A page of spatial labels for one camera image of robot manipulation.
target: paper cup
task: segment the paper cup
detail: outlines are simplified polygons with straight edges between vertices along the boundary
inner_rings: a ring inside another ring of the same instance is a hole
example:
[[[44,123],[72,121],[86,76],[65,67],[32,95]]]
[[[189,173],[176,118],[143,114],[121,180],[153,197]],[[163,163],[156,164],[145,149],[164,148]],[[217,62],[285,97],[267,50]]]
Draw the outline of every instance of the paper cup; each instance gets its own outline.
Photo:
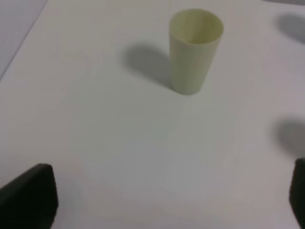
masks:
[[[222,21],[202,9],[183,10],[170,21],[172,86],[181,94],[200,91],[223,34]]]

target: white surface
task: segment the white surface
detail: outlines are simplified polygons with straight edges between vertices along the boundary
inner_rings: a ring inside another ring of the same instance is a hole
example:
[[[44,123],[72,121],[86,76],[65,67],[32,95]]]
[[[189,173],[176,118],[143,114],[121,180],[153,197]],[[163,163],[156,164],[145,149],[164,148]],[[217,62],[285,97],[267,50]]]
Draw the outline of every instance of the white surface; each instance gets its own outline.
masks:
[[[225,33],[203,90],[182,96],[124,60],[168,52],[172,14]],[[275,24],[304,8],[260,0],[50,0],[0,82],[0,185],[55,170],[54,229],[297,229],[294,158],[273,129],[305,115],[305,46]]]
[[[47,0],[1,0],[0,79]]]

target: cream-colored cup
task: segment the cream-colored cup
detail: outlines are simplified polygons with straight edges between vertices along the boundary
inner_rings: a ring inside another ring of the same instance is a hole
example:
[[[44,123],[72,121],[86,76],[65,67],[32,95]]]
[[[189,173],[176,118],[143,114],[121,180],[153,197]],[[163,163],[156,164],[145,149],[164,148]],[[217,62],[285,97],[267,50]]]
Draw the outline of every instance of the cream-colored cup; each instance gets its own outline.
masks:
[[[170,22],[172,86],[181,94],[200,91],[223,34],[222,21],[202,9],[183,10]]]

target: black object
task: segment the black object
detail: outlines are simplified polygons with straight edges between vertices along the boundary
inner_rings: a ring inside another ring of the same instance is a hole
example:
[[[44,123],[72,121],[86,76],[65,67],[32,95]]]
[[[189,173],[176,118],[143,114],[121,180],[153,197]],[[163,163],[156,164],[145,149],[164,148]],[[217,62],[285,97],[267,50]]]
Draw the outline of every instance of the black object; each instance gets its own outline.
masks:
[[[0,229],[50,229],[57,207],[53,168],[38,164],[0,189]]]
[[[305,229],[305,158],[295,161],[289,200],[300,227]]]

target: cup rim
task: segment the cup rim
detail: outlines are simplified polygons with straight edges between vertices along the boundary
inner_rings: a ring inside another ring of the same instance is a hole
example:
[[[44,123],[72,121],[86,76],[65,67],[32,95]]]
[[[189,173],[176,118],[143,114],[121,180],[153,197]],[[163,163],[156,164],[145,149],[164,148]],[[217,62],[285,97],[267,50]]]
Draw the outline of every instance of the cup rim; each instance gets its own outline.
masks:
[[[216,19],[219,20],[219,22],[220,22],[220,24],[221,24],[221,27],[222,27],[222,31],[221,31],[221,33],[219,34],[219,36],[217,36],[217,38],[214,39],[213,41],[205,42],[205,43],[199,43],[199,44],[190,43],[190,42],[187,42],[187,41],[185,41],[185,40],[183,40],[183,39],[178,38],[178,37],[175,36],[174,33],[172,32],[172,27],[171,27],[171,25],[172,25],[172,22],[173,22],[175,16],[177,16],[179,13],[182,13],[182,12],[186,12],[186,11],[195,11],[195,10],[207,12],[207,13],[213,15]],[[176,12],[176,13],[171,17],[170,23],[169,23],[169,31],[170,31],[170,35],[171,35],[171,36],[173,36],[176,40],[178,40],[178,41],[180,41],[180,42],[182,42],[182,43],[184,43],[184,44],[193,45],[193,46],[203,46],[203,45],[207,45],[207,44],[216,42],[218,39],[221,38],[221,36],[222,36],[223,33],[224,33],[224,23],[223,23],[223,21],[222,21],[216,14],[214,14],[214,13],[208,11],[208,10],[201,9],[201,8],[190,8],[190,9],[185,9],[185,10],[178,11],[178,12]]]

